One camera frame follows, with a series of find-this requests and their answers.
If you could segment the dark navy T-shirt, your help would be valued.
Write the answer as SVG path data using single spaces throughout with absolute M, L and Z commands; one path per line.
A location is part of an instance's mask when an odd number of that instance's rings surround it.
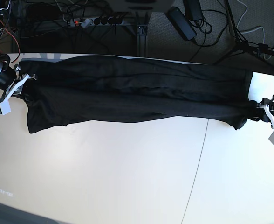
M 203 64 L 117 56 L 21 61 L 30 133 L 85 121 L 137 123 L 175 116 L 240 129 L 260 114 L 248 98 L 253 73 Z

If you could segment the black tripod stand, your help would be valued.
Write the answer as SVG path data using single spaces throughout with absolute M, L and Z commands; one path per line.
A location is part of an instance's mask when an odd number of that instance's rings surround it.
M 216 61 L 215 64 L 220 63 L 226 58 L 248 53 L 249 55 L 257 58 L 258 60 L 274 68 L 274 66 L 264 58 L 264 55 L 274 56 L 274 48 L 270 48 L 264 42 L 258 44 L 253 43 L 253 46 L 251 46 L 250 42 L 243 36 L 244 33 L 250 33 L 263 27 L 256 27 L 249 31 L 239 31 L 237 29 L 237 26 L 235 25 L 229 1 L 225 0 L 224 3 L 226 4 L 227 14 L 229 15 L 230 22 L 233 28 L 233 37 L 235 39 L 235 45 L 227 54 L 225 54 L 218 61 Z

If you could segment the white plug adapter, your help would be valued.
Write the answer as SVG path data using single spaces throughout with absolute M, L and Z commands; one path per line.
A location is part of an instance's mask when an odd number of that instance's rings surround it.
M 92 24 L 93 24 L 93 20 L 90 19 L 90 18 L 86 18 L 83 22 L 81 22 L 80 26 L 82 28 L 86 28 L 86 27 L 88 27 L 88 26 L 90 26 Z

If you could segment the white power strip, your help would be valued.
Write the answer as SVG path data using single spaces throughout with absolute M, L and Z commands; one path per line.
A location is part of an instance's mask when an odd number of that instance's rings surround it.
M 126 25 L 124 18 L 119 17 L 119 16 L 86 17 L 86 18 L 90 18 L 93 20 L 93 24 L 88 27 L 92 27 L 92 26 L 125 26 Z M 80 18 L 69 19 L 69 20 L 67 20 L 67 24 L 73 28 L 81 27 L 80 26 L 81 22 L 83 22 L 86 18 L 83 17 L 82 19 L 80 19 Z

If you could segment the black power brick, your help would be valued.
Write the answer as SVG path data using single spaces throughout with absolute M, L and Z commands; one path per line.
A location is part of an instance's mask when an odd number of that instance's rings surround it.
M 183 40 L 190 41 L 196 37 L 197 33 L 178 7 L 171 7 L 166 12 L 166 17 Z
M 183 0 L 185 16 L 190 21 L 203 19 L 203 13 L 199 0 Z

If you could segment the aluminium frame post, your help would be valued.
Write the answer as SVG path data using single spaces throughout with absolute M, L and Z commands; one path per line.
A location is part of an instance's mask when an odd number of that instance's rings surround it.
M 148 12 L 135 12 L 137 25 L 137 56 L 148 56 Z

